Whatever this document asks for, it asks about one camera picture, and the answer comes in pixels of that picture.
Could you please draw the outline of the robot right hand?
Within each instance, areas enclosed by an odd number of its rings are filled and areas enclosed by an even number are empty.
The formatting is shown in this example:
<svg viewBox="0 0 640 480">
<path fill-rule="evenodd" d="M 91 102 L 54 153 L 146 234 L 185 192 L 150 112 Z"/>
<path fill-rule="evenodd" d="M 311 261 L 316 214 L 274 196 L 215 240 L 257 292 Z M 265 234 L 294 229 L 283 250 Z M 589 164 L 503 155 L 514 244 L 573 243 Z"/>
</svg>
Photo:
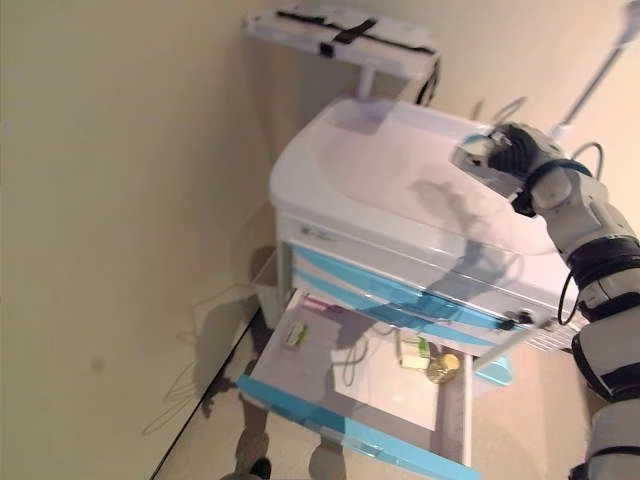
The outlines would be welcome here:
<svg viewBox="0 0 640 480">
<path fill-rule="evenodd" d="M 524 181 L 537 168 L 564 154 L 540 130 L 518 123 L 506 123 L 489 133 L 491 148 L 487 166 Z"/>
</svg>

